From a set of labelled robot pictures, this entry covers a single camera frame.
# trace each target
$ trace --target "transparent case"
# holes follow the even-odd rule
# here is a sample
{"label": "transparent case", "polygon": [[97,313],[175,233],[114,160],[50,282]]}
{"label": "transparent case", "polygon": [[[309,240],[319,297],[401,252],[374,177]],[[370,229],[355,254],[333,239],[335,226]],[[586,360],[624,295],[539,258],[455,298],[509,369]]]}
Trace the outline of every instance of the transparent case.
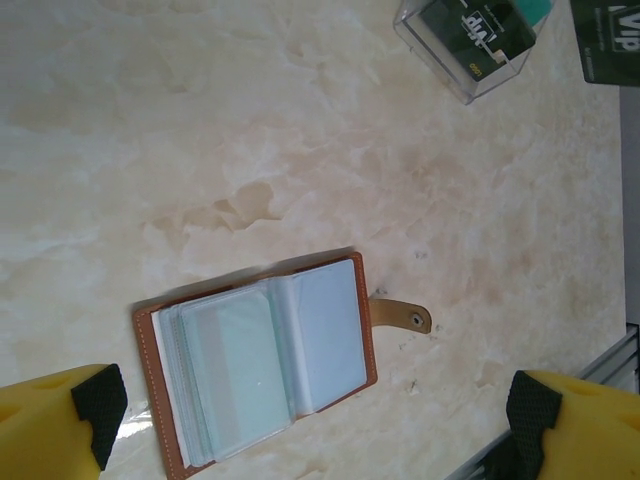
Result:
{"label": "transparent case", "polygon": [[403,0],[398,35],[464,103],[522,71],[553,0]]}

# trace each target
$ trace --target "black card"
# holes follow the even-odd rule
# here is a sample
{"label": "black card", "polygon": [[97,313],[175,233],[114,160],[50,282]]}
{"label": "black card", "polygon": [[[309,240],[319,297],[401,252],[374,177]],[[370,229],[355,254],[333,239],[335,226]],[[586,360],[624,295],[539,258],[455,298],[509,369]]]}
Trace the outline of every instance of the black card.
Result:
{"label": "black card", "polygon": [[491,52],[502,50],[512,60],[536,41],[509,0],[434,0],[420,18],[475,81],[505,66],[492,58],[482,42]]}
{"label": "black card", "polygon": [[571,0],[584,79],[640,86],[640,0]]}

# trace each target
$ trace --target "beige marble countertop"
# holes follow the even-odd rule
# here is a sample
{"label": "beige marble countertop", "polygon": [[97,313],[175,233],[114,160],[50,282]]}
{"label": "beige marble countertop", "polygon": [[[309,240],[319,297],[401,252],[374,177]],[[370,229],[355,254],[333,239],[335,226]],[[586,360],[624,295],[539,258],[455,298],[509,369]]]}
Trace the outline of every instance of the beige marble countertop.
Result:
{"label": "beige marble countertop", "polygon": [[211,479],[439,480],[506,427],[514,371],[624,333],[618,89],[566,0],[469,107],[370,0],[3,2],[2,384],[120,365],[103,478],[161,478],[129,305],[355,246],[428,337],[374,332],[378,383]]}

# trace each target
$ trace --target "leather wallet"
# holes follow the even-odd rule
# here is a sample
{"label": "leather wallet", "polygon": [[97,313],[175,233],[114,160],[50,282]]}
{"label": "leather wallet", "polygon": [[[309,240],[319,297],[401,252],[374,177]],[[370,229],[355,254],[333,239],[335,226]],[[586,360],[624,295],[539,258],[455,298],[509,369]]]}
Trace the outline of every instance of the leather wallet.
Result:
{"label": "leather wallet", "polygon": [[146,306],[133,322],[170,479],[373,385],[373,325],[431,329],[422,307],[369,301],[357,252]]}

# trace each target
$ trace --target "wallet strap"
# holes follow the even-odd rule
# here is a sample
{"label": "wallet strap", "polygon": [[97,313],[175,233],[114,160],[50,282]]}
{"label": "wallet strap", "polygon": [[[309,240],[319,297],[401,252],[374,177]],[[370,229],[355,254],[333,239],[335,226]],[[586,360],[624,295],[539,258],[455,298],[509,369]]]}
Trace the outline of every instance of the wallet strap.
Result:
{"label": "wallet strap", "polygon": [[371,326],[388,325],[412,332],[431,332],[431,314],[420,305],[382,298],[369,299]]}

